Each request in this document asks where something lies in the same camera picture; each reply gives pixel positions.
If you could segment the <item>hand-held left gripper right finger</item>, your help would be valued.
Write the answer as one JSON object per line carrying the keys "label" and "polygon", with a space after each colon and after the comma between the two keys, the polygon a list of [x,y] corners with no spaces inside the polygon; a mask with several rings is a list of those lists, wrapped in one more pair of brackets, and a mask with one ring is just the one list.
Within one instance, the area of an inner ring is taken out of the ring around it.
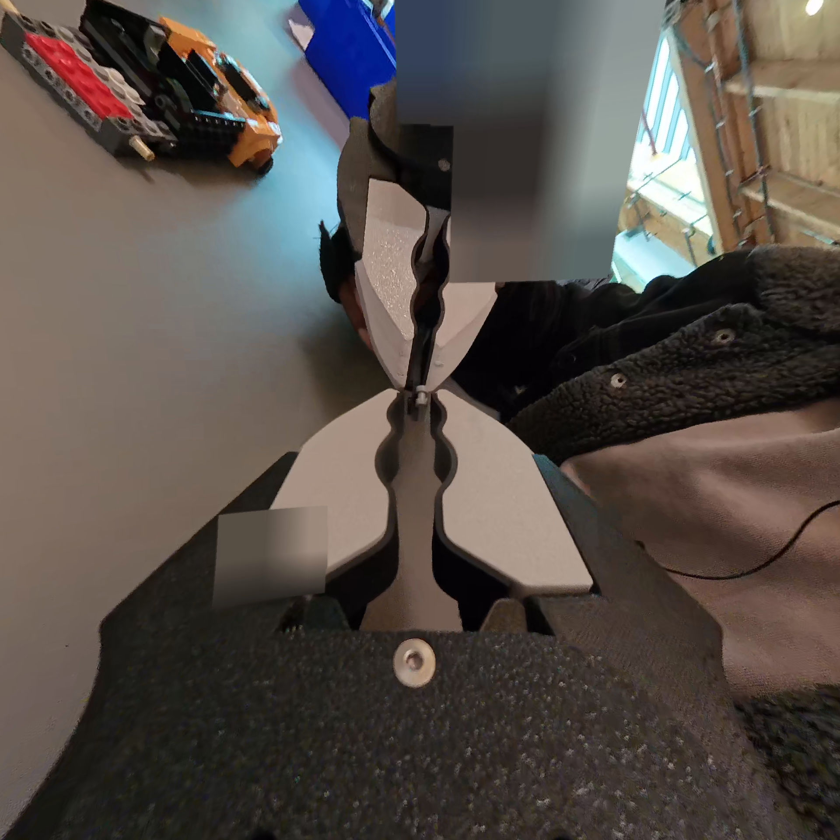
{"label": "hand-held left gripper right finger", "polygon": [[591,592],[591,573],[531,449],[460,396],[435,397],[454,458],[441,496],[443,537],[511,596]]}

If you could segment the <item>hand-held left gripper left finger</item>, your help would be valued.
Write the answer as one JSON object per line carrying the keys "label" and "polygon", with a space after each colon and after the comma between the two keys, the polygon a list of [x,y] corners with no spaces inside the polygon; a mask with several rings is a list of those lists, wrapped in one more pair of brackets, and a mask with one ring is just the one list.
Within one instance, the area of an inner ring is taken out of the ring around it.
{"label": "hand-held left gripper left finger", "polygon": [[313,435],[272,503],[273,510],[326,508],[327,581],[385,544],[391,499],[377,456],[392,434],[388,415],[397,397],[385,389]]}

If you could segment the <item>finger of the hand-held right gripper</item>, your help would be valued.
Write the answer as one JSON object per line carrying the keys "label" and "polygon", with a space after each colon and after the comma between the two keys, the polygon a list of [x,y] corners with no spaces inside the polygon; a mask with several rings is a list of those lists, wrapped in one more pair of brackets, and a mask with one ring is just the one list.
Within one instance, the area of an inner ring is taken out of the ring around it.
{"label": "finger of the hand-held right gripper", "polygon": [[356,288],[374,353],[398,390],[406,388],[415,322],[413,258],[427,211],[400,185],[371,178]]}
{"label": "finger of the hand-held right gripper", "polygon": [[450,217],[446,217],[420,286],[421,393],[436,391],[455,372],[497,300],[494,284],[453,278],[450,239]]}

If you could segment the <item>orange black lego car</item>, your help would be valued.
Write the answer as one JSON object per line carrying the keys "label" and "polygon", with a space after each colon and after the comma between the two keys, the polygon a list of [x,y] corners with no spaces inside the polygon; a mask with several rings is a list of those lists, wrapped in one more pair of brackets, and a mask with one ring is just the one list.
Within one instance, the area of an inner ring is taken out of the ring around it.
{"label": "orange black lego car", "polygon": [[197,29],[112,2],[76,27],[2,2],[2,47],[115,157],[228,161],[257,176],[282,142],[277,111],[233,56]]}

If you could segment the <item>person's right hand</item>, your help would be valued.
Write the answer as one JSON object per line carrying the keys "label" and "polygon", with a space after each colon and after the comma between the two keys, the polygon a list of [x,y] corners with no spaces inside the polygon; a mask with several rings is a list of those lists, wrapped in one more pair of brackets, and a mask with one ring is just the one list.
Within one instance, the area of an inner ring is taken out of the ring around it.
{"label": "person's right hand", "polygon": [[369,350],[373,350],[364,311],[361,306],[361,298],[354,283],[347,281],[342,284],[339,291],[339,299],[351,322],[353,330],[359,335],[364,345]]}

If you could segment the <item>blue plastic storage bin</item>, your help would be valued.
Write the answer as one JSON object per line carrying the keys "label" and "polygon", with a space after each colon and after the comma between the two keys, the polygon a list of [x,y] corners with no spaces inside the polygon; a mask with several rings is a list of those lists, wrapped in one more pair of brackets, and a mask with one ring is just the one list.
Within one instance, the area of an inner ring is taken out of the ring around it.
{"label": "blue plastic storage bin", "polygon": [[371,90],[396,74],[393,1],[300,1],[313,28],[304,49],[348,119],[368,119]]}

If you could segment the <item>beige sweatshirt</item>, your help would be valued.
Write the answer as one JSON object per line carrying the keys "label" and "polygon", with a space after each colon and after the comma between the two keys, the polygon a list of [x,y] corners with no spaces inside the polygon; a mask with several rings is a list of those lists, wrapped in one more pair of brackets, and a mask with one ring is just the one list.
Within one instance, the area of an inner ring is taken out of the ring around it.
{"label": "beige sweatshirt", "polygon": [[[571,458],[561,469],[629,539],[696,504],[839,498],[839,401],[706,423]],[[719,623],[742,696],[838,685],[838,585],[674,580]]]}

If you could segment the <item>black wired earphone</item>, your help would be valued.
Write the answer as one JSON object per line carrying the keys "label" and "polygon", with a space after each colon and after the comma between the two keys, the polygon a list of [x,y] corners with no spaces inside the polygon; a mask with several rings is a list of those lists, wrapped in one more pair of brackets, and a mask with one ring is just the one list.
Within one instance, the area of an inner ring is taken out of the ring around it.
{"label": "black wired earphone", "polygon": [[838,585],[838,499],[696,504],[652,517],[632,541],[684,581]]}

